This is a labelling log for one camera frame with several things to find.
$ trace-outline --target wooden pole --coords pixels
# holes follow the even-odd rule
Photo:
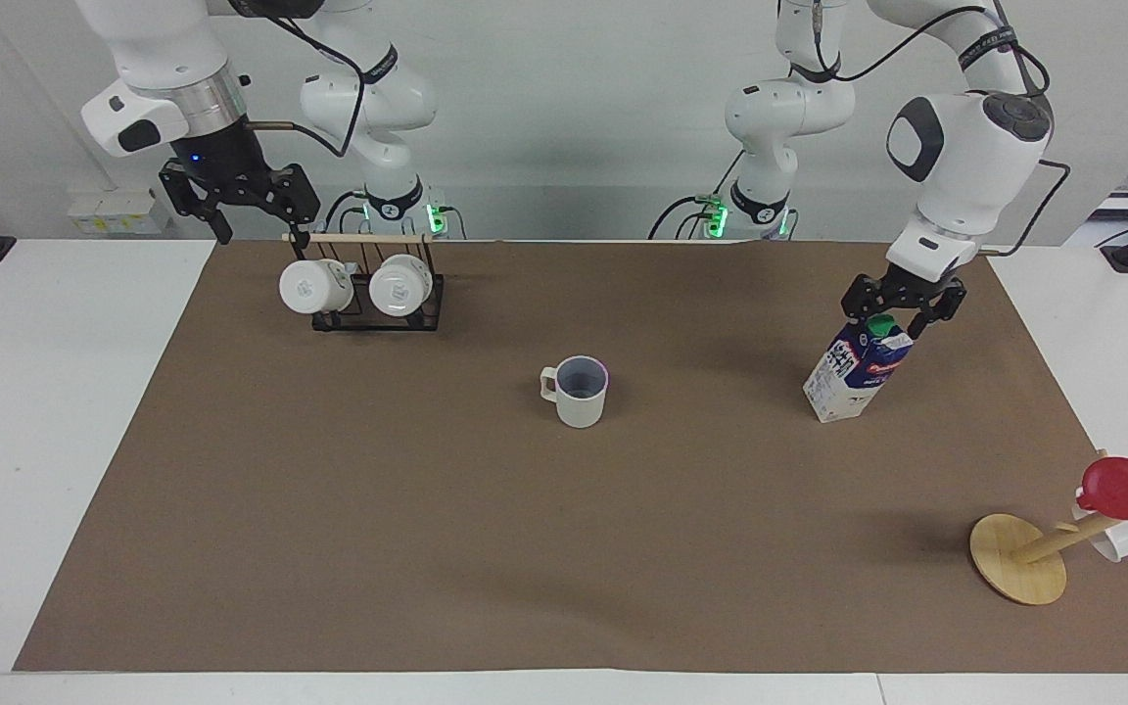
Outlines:
[[[1017,563],[1042,561],[1042,558],[1047,558],[1054,553],[1060,553],[1065,548],[1082,544],[1083,540],[1089,540],[1093,536],[1101,535],[1101,532],[1110,530],[1110,528],[1119,523],[1121,523],[1120,519],[1102,514],[1091,514],[1082,519],[1082,521],[1072,525],[1077,527],[1076,531],[1058,530],[1049,532],[1049,535],[1013,550],[1012,558]]]

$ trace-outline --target white table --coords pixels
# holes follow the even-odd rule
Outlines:
[[[1128,677],[1079,675],[9,675],[211,249],[20,241],[0,264],[0,702],[1128,702]],[[1092,441],[1128,455],[1128,277],[1089,249],[995,268]]]

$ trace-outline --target round wooden base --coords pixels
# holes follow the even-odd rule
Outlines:
[[[1050,605],[1065,594],[1068,575],[1059,553],[1033,563],[1019,563],[1013,550],[1042,538],[1042,531],[1012,514],[990,514],[972,527],[972,565],[990,588],[1021,605]]]

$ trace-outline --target mug handle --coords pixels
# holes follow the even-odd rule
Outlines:
[[[552,389],[552,385],[555,384],[555,368],[543,368],[543,374],[538,379],[543,382],[543,398],[555,405],[555,389]]]

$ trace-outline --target green cap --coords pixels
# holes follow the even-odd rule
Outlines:
[[[869,333],[878,337],[889,336],[890,331],[895,331],[896,327],[899,327],[899,323],[890,314],[881,314],[881,316],[869,318]]]

